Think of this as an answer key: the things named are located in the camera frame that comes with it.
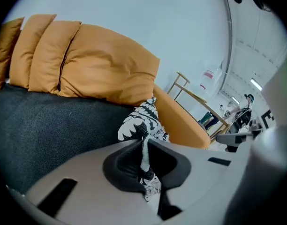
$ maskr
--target white ceiling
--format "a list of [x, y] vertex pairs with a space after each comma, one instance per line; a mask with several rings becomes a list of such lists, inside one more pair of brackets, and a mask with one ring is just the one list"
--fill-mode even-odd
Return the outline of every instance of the white ceiling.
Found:
[[273, 12], [260, 10], [253, 0], [228, 1], [235, 39], [222, 93], [238, 100], [251, 93], [266, 103], [250, 80], [264, 87], [276, 73], [287, 55], [287, 32]]

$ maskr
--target orange sofa armrest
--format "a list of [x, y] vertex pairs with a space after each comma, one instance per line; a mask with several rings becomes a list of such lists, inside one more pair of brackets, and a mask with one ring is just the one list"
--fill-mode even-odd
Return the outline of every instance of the orange sofa armrest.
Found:
[[171, 143], [201, 149], [209, 147], [210, 137], [187, 111], [157, 85], [154, 85], [153, 94], [159, 121]]

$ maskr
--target dark gray sofa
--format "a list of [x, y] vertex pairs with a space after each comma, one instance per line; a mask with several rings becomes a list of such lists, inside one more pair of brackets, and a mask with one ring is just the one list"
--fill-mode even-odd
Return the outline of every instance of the dark gray sofa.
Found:
[[8, 186], [24, 194], [76, 154], [117, 143], [117, 131], [133, 110], [6, 84], [0, 90], [0, 170]]

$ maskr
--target black and white fabric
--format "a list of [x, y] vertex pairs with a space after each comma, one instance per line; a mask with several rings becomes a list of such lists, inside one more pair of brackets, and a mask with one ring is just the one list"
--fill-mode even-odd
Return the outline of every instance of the black and white fabric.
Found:
[[160, 193], [161, 184], [154, 171], [150, 167], [148, 140], [150, 138], [169, 141], [169, 135], [158, 121], [158, 112], [155, 107], [156, 98], [152, 97], [146, 102], [136, 107], [123, 122], [118, 131], [118, 140], [120, 142], [142, 139], [143, 158], [141, 161], [141, 173], [139, 182], [145, 187], [145, 199], [149, 201], [151, 196]]

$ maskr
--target ceiling light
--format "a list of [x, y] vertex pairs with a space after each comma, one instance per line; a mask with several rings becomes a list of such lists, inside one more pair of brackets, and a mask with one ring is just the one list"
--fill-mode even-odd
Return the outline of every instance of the ceiling light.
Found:
[[235, 97], [232, 97], [232, 99], [233, 99], [237, 104], [239, 104], [239, 101], [237, 101], [237, 100], [235, 99]]
[[262, 90], [262, 87], [259, 85], [258, 82], [256, 82], [256, 81], [254, 80], [254, 78], [251, 79], [251, 83], [253, 83], [253, 85], [254, 85], [255, 87], [257, 87], [260, 91]]

